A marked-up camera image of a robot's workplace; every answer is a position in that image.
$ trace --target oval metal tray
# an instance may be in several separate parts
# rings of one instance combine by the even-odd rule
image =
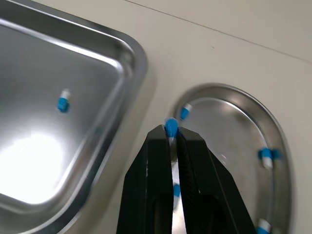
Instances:
[[[264,218],[273,233],[288,233],[293,188],[290,154],[272,114],[254,97],[223,84],[199,86],[185,94],[175,108],[177,119],[187,103],[193,108],[181,126],[199,133],[230,171],[255,226]],[[258,158],[264,147],[282,155],[274,161],[271,173]],[[173,233],[184,232],[182,212],[180,204],[173,218]]]

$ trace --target stainless steel tray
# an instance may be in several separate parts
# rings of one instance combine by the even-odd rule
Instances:
[[[0,0],[1,234],[55,234],[73,219],[146,69],[141,46],[121,32]]]
[[[254,97],[223,84],[196,87],[175,108],[176,118],[185,104],[192,110],[181,126],[199,133],[209,149],[232,174],[255,224],[266,219],[272,233],[289,233],[293,220],[293,185],[290,154],[281,128]],[[258,151],[276,149],[273,173],[261,165]],[[181,204],[174,213],[173,234],[186,233]]]

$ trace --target white table surface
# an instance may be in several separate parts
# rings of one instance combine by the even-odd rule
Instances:
[[[124,0],[37,1],[132,36],[149,59],[146,81],[116,148],[66,234],[116,233],[123,177],[146,134],[163,123],[188,89],[208,82],[243,89],[276,117],[292,154],[294,233],[312,232],[310,63]]]

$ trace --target blue and white capsule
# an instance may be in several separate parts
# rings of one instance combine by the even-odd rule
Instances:
[[[186,104],[180,113],[180,119],[183,121],[189,115],[190,111],[192,110],[192,106],[190,104]]]
[[[58,99],[58,110],[62,113],[66,113],[68,111],[70,96],[71,93],[69,89],[64,89]]]
[[[262,160],[262,164],[266,169],[272,169],[273,168],[273,160],[272,160],[272,152],[268,148],[263,148],[260,151],[260,156]]]
[[[169,140],[169,144],[172,144],[176,138],[176,134],[178,131],[178,122],[175,118],[168,118],[165,122],[165,130],[167,133],[167,137]]]
[[[271,231],[271,225],[264,219],[259,219],[258,234],[269,234]]]
[[[176,210],[180,199],[180,185],[174,184],[174,210]]]

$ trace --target rectangular metal tray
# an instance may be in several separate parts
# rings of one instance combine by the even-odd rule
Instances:
[[[0,233],[57,233],[76,215],[146,69],[121,32],[0,0]]]

